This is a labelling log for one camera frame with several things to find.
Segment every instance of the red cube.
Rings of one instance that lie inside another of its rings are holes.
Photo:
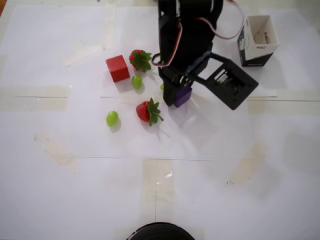
[[[130,78],[128,67],[122,55],[109,58],[105,62],[115,83]]]

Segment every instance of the purple block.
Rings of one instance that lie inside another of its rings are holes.
[[[178,91],[175,95],[175,102],[173,103],[177,108],[183,105],[191,97],[192,88],[186,86],[184,89]]]

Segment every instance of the grape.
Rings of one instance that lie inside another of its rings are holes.
[[[112,127],[113,125],[115,125],[117,123],[118,118],[119,118],[118,113],[116,111],[111,111],[106,116],[106,124],[109,127]]]
[[[135,75],[132,77],[132,86],[135,89],[140,89],[142,86],[142,78],[140,75]]]

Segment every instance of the paper box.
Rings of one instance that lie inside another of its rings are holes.
[[[271,17],[248,16],[237,43],[243,67],[264,66],[279,46]]]

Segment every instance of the black robotic arm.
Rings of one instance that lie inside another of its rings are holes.
[[[168,106],[175,102],[179,91],[191,87],[194,81],[207,87],[232,110],[258,86],[230,59],[211,52],[215,33],[206,23],[196,20],[204,18],[216,29],[223,3],[224,0],[158,0],[160,54],[154,57],[161,59],[155,66],[163,80],[163,99]],[[198,75],[210,58],[222,65],[208,79],[202,79]]]

